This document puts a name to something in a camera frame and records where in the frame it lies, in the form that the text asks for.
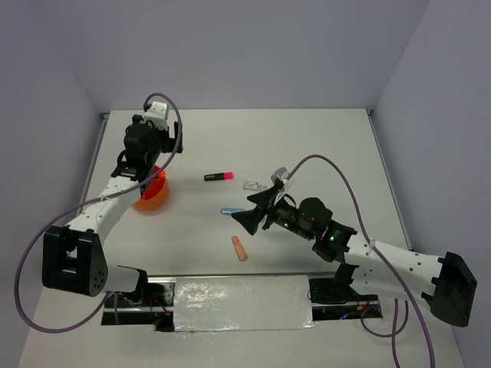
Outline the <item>light blue correction tape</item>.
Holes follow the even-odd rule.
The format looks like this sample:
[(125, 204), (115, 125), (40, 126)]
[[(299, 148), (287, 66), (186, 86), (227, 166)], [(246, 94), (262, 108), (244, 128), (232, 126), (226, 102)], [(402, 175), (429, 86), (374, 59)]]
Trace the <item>light blue correction tape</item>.
[(241, 209), (241, 208), (222, 208), (220, 209), (220, 213), (222, 215), (227, 215), (227, 216), (231, 216), (235, 213), (239, 213), (239, 212), (244, 212), (245, 209)]

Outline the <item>pink highlighter black body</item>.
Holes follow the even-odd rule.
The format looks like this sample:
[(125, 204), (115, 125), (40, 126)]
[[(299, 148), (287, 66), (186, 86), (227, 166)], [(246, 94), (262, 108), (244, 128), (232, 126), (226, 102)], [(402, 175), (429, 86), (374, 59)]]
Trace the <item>pink highlighter black body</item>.
[(205, 182), (230, 180), (230, 179), (234, 179), (234, 173), (218, 172), (218, 173), (206, 174), (203, 176), (203, 179)]

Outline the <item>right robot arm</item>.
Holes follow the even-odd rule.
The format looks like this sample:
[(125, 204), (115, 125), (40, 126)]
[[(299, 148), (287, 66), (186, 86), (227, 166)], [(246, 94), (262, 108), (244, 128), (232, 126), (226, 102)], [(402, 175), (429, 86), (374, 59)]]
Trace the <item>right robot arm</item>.
[(313, 241), (313, 252), (326, 262), (337, 262), (334, 293), (342, 300), (356, 294), (385, 296), (428, 307), (437, 319), (467, 327), (477, 281), (464, 259), (452, 252), (425, 255), (381, 241), (368, 241), (356, 229), (336, 222), (317, 197), (294, 206), (271, 188), (248, 196), (254, 209), (235, 212), (235, 219), (250, 235), (277, 225)]

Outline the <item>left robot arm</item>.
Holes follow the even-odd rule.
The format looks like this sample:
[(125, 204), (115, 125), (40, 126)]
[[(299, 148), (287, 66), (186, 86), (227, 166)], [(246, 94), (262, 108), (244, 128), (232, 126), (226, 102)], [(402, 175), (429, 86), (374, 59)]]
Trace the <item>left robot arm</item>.
[(171, 137), (153, 121), (133, 115), (125, 129), (124, 149), (101, 194), (69, 223), (52, 225), (44, 233), (41, 280), (45, 287), (90, 297), (116, 292), (134, 306), (148, 301), (145, 270), (109, 265), (103, 246), (123, 214), (158, 176), (154, 166), (159, 156), (183, 151), (181, 120), (174, 123), (174, 131)]

